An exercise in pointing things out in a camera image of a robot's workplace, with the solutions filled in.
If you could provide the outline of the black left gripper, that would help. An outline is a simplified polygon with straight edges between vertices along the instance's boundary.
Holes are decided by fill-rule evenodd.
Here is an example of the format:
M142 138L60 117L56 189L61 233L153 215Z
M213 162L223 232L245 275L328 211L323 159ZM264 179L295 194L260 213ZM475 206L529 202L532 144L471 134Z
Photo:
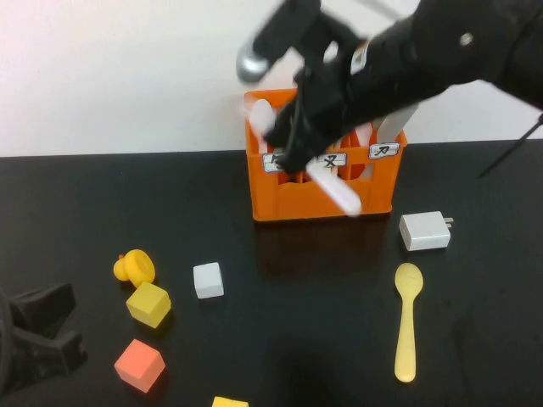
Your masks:
M50 327L65 320L76 307L69 283L1 295L1 394L35 386L40 376L68 375L87 361L80 333L46 338L29 333L24 341L15 331Z

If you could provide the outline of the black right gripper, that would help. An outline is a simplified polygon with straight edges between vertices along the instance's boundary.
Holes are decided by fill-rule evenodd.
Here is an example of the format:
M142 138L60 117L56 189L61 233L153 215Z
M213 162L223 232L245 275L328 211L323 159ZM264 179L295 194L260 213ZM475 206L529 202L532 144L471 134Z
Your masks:
M295 50L304 68L295 76L298 95L277 114L264 140L283 148L279 163L288 174L296 174L329 147L328 138L338 138L370 120L367 101L352 84L364 68L367 41L338 41L338 52L330 61L324 53L330 41L302 41Z

